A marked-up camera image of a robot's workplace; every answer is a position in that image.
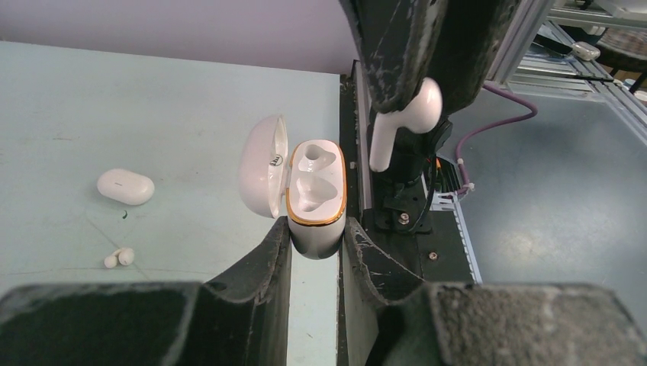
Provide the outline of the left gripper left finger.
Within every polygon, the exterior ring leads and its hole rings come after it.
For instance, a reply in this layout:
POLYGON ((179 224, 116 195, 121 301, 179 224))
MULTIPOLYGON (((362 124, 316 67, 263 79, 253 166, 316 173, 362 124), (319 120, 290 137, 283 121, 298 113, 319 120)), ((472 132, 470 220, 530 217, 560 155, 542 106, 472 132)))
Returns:
POLYGON ((38 284, 1 301, 3 365, 284 365, 288 221, 206 282, 38 284))

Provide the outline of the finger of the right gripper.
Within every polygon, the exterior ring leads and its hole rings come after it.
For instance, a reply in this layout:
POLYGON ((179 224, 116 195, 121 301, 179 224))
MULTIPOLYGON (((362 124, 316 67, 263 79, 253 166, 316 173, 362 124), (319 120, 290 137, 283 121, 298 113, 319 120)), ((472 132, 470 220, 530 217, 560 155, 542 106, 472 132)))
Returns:
POLYGON ((519 5, 512 0, 448 2, 439 36, 444 114, 475 100, 519 5))
POLYGON ((449 6, 447 1, 340 1, 374 109, 402 111, 417 95, 449 6))

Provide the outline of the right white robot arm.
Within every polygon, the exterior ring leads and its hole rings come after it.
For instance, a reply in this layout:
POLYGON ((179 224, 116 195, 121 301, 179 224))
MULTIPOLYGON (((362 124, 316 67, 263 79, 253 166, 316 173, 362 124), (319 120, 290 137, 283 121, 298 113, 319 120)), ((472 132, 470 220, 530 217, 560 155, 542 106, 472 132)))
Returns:
POLYGON ((518 1, 342 1, 367 113, 372 208, 394 223, 451 131, 449 116, 484 84, 518 1))

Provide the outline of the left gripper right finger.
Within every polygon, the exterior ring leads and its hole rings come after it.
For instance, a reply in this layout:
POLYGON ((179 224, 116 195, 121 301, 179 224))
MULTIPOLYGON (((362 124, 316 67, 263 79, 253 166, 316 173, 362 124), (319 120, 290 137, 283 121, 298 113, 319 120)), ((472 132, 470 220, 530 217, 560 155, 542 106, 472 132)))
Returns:
POLYGON ((646 337, 602 287, 425 281, 354 218, 341 256, 351 365, 646 363, 646 337))

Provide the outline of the white case with black window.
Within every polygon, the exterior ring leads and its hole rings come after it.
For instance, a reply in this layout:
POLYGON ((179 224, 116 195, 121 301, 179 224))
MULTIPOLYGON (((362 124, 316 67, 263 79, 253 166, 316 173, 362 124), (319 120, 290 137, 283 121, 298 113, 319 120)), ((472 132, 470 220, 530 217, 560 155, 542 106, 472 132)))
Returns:
POLYGON ((345 159, 331 140, 288 145, 282 116, 266 117, 249 132, 238 168, 246 207, 277 218, 286 209, 291 241, 306 258, 325 259, 340 245, 346 222, 345 159))

